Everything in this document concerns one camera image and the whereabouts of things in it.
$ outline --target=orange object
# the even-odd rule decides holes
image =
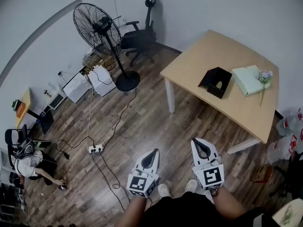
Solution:
[[[21,102],[19,108],[17,109],[17,117],[20,118],[23,111],[25,110],[25,103]]]

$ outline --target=black box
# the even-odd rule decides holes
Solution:
[[[220,67],[208,70],[202,81],[199,84],[199,87],[208,86],[207,91],[218,98],[222,98],[229,81],[232,78],[232,74],[226,70],[223,70]],[[218,82],[222,82],[221,88],[216,87]]]

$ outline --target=headphones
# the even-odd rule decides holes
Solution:
[[[145,0],[145,6],[153,7],[156,4],[156,0]]]
[[[17,151],[14,151],[14,158],[23,159],[24,157],[30,156],[35,152],[35,147],[33,141],[26,138],[20,146],[18,146]]]

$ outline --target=wooden floor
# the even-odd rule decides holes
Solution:
[[[174,114],[169,113],[164,79],[159,73],[177,56],[170,50],[159,49],[154,54],[154,64],[141,57],[134,66],[134,70],[141,76],[141,82],[136,90],[136,98],[123,113],[114,137],[106,145],[103,156],[107,164],[125,187],[136,159],[146,151],[158,148],[160,183],[166,183],[172,196],[178,197],[187,181],[193,178],[190,140],[192,137],[200,137],[213,143],[222,156],[225,186],[230,192],[248,210],[263,206],[274,213],[286,200],[278,195],[270,199],[268,194],[282,182],[282,176],[275,172],[267,184],[250,181],[254,167],[266,162],[268,144],[258,144],[233,155],[226,154],[229,147],[244,141],[250,135],[222,113],[179,87],[175,87],[176,111]],[[121,60],[126,66],[130,58],[121,56]],[[116,88],[105,97],[94,92],[89,136],[95,144],[105,144],[108,141],[120,113],[134,95],[134,91],[123,93]],[[92,161],[86,140],[75,149],[62,142],[58,144],[59,149],[68,152],[69,160],[55,154],[58,139],[64,139],[75,146],[86,137],[90,100],[91,90],[77,104],[66,99],[53,111],[54,123],[48,133],[45,136],[41,132],[36,135],[37,138],[53,142],[47,151],[67,170],[67,190],[59,191],[54,184],[46,186],[43,179],[27,180],[25,197],[28,220],[32,227],[68,226],[71,223],[89,227],[113,226],[123,212]],[[277,132],[272,127],[268,143],[276,139]],[[94,156],[94,159],[110,183],[116,183],[101,157]],[[284,169],[287,167],[286,162],[279,165]],[[57,168],[57,178],[64,178],[64,171],[60,167]],[[126,208],[128,201],[123,190],[120,188],[114,191]],[[158,192],[154,191],[151,198],[153,201],[158,200]]]

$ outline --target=standing fan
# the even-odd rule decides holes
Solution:
[[[89,3],[80,3],[73,13],[74,24],[81,37],[96,54],[115,56],[122,74],[116,79],[120,91],[130,91],[137,87],[140,76],[135,71],[124,71],[119,58],[121,35],[113,19],[101,8]]]

